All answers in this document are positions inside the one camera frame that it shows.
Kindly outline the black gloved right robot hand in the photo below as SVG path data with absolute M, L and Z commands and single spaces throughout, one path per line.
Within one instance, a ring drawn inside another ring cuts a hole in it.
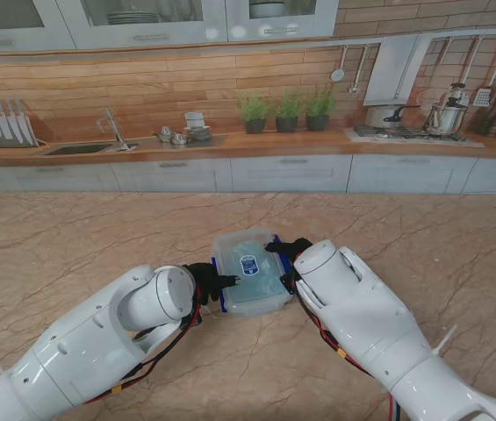
M 313 243 L 309 239 L 298 238 L 293 242 L 270 242 L 264 249 L 269 253 L 283 255 L 290 263 L 294 263 L 295 260 L 312 245 Z

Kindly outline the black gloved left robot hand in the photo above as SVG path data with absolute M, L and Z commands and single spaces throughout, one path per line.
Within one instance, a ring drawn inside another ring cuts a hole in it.
M 240 281 L 236 275 L 220 275 L 210 262 L 197 262 L 183 266 L 193 277 L 200 290 L 200 303 L 206 306 L 209 299 L 219 300 L 223 289 L 233 287 Z

